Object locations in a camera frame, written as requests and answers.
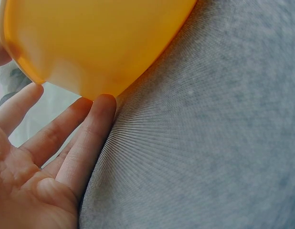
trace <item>gray fabric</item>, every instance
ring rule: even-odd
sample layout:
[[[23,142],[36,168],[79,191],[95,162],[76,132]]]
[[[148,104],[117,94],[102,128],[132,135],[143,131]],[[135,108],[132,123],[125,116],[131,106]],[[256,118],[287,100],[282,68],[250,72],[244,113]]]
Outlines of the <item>gray fabric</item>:
[[[0,79],[4,79],[2,84],[7,88],[7,94],[0,99],[0,106],[2,106],[7,100],[17,94],[22,88],[32,83],[32,81],[25,76],[25,74],[12,62],[7,65],[7,69],[12,69],[10,76],[8,77],[4,71],[0,73]]]
[[[295,229],[295,0],[200,0],[120,97],[82,229]]]

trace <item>hand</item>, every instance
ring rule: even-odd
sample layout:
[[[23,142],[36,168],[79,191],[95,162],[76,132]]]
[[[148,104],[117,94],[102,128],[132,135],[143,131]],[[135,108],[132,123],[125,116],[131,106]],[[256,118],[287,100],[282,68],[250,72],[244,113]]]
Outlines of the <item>hand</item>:
[[[9,60],[6,55],[0,47],[0,64]],[[112,96],[94,103],[81,98],[15,148],[8,136],[42,93],[30,84],[0,108],[0,229],[77,228],[79,203],[112,125]],[[80,123],[66,148],[41,169]]]

